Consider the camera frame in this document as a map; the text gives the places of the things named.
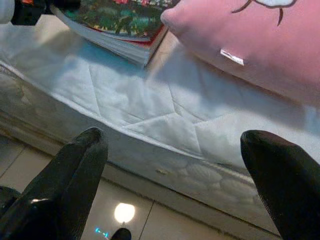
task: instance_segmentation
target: mattress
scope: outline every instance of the mattress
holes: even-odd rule
[[[0,25],[0,66],[3,113],[62,142],[97,126],[112,163],[273,233],[241,133],[278,134],[320,162],[318,109],[199,61],[170,33],[142,69],[43,16]]]

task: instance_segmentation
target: black boot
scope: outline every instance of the black boot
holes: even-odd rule
[[[131,233],[126,228],[120,228],[115,232],[111,240],[131,240]]]

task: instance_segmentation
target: white mattress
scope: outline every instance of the white mattress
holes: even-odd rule
[[[171,35],[141,69],[54,16],[0,25],[0,110],[66,141],[90,126],[113,163],[276,232],[243,169],[240,136],[267,130],[320,162],[319,110],[272,96],[202,63]]]

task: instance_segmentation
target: floor tile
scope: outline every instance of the floor tile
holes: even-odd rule
[[[234,240],[191,218],[154,204],[140,240]]]
[[[22,143],[0,135],[0,177],[24,148],[25,146]]]
[[[26,147],[0,178],[0,185],[22,192],[31,180],[50,162],[51,156]]]
[[[101,180],[81,240],[103,240],[105,239],[103,233],[108,233],[110,237],[119,228],[129,229],[132,239],[138,240],[152,204],[152,201],[148,199]],[[123,206],[124,212],[121,213],[118,210]],[[132,215],[130,216],[133,213],[132,209],[134,209],[134,216],[131,221],[118,222],[125,220],[125,218],[129,220],[132,217]]]

